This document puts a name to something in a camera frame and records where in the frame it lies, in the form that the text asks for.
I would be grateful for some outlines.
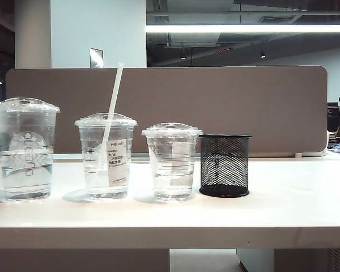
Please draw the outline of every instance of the computer monitor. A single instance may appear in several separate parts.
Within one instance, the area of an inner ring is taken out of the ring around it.
[[[337,102],[328,103],[328,131],[336,132],[340,124],[340,108]]]

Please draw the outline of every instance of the white straw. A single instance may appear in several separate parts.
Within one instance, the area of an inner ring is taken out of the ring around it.
[[[121,77],[122,77],[123,69],[124,69],[124,64],[122,62],[120,62],[118,64],[116,79],[114,80],[114,85],[113,85],[111,103],[110,103],[109,109],[108,109],[107,120],[109,120],[109,122],[106,124],[103,139],[102,139],[102,147],[103,148],[105,148],[106,142],[107,142],[108,137],[109,137],[109,131],[111,130],[114,108],[116,106],[118,90],[120,89],[120,83],[121,83]]]

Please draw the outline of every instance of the ceiling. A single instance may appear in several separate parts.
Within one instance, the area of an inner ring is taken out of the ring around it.
[[[0,81],[15,67],[14,0],[0,0]]]
[[[340,24],[340,0],[147,0],[146,13],[148,25]],[[245,65],[262,50],[269,59],[335,47],[339,34],[148,33],[147,65]]]

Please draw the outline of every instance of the drinking straw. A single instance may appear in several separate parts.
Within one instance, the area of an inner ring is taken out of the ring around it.
[[[104,134],[103,134],[103,139],[102,139],[101,150],[99,152],[99,154],[100,154],[99,155],[99,160],[98,160],[98,167],[99,167],[99,169],[101,168],[101,164],[102,164],[102,159],[101,159],[102,155],[101,154],[106,150],[106,142],[108,140],[109,132],[110,132],[111,126],[112,126],[114,108],[115,108],[116,102],[117,102],[118,90],[120,89],[120,83],[121,83],[121,77],[122,77],[123,69],[124,69],[123,62],[119,62],[118,63],[118,68],[117,68],[117,72],[116,72],[116,78],[114,80],[111,102],[110,102],[109,109],[108,109],[107,120],[109,122],[106,122],[106,127],[104,129]]]

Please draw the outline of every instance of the gray desk divider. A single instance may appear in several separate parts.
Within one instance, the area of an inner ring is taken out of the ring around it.
[[[57,105],[56,153],[80,153],[74,121],[107,112],[116,69],[13,69],[7,97]],[[327,73],[320,66],[124,69],[116,112],[138,121],[133,152],[147,151],[142,129],[182,122],[204,133],[251,134],[251,156],[291,156],[326,146]]]

